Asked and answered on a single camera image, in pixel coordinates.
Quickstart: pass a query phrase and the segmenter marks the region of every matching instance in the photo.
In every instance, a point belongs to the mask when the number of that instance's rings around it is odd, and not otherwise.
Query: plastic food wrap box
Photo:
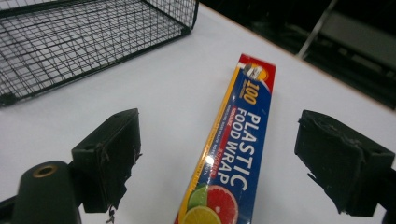
[[[241,55],[175,224],[251,223],[275,70]]]

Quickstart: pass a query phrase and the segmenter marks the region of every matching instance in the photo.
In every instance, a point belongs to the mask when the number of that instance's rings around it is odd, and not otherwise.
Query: white table surface
[[[70,150],[110,115],[137,107],[141,157],[116,223],[173,223],[241,53],[276,65],[253,223],[380,223],[338,215],[294,155],[298,119],[310,109],[339,119],[392,151],[396,113],[200,6],[192,34],[33,100],[0,109],[0,201],[20,176]],[[107,214],[85,214],[84,224]]]

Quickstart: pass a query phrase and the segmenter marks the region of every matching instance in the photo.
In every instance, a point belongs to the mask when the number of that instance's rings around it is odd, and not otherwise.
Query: screw hole
[[[55,165],[42,166],[33,172],[33,177],[35,178],[46,177],[55,173],[57,169],[58,167]]]

